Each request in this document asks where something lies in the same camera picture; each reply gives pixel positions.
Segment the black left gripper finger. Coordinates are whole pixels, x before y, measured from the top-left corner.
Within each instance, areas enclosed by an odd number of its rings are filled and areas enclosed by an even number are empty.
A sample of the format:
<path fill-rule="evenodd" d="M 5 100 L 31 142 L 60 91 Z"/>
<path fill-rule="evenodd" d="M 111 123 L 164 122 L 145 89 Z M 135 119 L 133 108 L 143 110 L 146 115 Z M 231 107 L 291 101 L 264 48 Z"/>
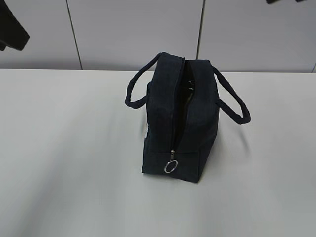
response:
<path fill-rule="evenodd" d="M 0 50 L 6 47 L 22 51 L 30 35 L 15 18 L 5 1 L 0 0 Z"/>

